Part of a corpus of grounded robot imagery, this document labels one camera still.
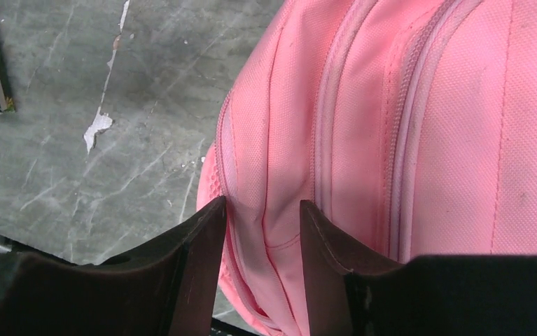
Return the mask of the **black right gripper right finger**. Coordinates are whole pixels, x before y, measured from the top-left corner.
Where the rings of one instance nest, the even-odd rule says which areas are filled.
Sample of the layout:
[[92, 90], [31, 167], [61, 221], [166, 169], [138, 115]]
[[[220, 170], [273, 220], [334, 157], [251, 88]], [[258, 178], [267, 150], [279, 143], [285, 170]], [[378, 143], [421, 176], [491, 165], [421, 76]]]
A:
[[300, 203], [311, 335], [537, 335], [537, 256], [424, 255], [406, 264]]

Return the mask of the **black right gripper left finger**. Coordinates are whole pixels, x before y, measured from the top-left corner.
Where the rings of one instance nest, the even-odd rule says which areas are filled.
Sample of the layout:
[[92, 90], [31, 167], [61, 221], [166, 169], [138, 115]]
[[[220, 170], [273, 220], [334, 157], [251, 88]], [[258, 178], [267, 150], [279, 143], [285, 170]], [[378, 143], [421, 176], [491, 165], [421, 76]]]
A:
[[100, 265], [0, 253], [0, 335], [208, 335], [226, 224], [222, 196]]

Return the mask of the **pink student backpack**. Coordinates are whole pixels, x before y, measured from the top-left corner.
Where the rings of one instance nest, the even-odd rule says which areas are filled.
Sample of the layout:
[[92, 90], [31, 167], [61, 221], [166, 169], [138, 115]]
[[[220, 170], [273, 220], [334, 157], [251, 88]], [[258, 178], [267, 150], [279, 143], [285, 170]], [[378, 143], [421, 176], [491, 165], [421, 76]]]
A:
[[197, 206], [218, 284], [308, 335], [301, 200], [398, 262], [537, 255], [537, 1], [285, 1], [225, 98]]

